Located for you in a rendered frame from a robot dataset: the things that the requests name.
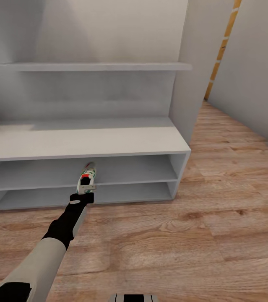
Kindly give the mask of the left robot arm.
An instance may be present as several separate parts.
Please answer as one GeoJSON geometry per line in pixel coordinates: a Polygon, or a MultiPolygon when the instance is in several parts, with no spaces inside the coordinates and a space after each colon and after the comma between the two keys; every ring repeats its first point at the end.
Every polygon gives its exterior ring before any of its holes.
{"type": "Polygon", "coordinates": [[[97,185],[80,185],[72,194],[65,212],[54,220],[40,242],[0,283],[0,302],[46,302],[70,241],[74,239],[94,203],[97,185]]]}

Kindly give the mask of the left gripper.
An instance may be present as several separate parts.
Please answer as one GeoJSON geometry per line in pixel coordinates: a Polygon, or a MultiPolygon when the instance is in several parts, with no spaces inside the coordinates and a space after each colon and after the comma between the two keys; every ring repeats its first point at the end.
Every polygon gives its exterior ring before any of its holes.
{"type": "Polygon", "coordinates": [[[86,203],[88,204],[93,204],[94,203],[94,193],[85,193],[84,195],[79,195],[77,193],[72,194],[72,200],[82,197],[83,199],[86,200],[86,203]]]}

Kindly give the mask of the gym shoe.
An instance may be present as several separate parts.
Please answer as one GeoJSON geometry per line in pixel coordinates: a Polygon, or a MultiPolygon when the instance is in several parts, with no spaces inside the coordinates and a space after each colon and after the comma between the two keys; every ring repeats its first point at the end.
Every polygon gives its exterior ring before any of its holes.
{"type": "MultiPolygon", "coordinates": [[[[81,171],[80,179],[78,181],[76,193],[78,194],[80,185],[90,185],[93,184],[94,178],[96,176],[96,164],[94,162],[88,162],[81,171]]],[[[92,190],[85,191],[86,193],[91,193],[92,190]]]]}

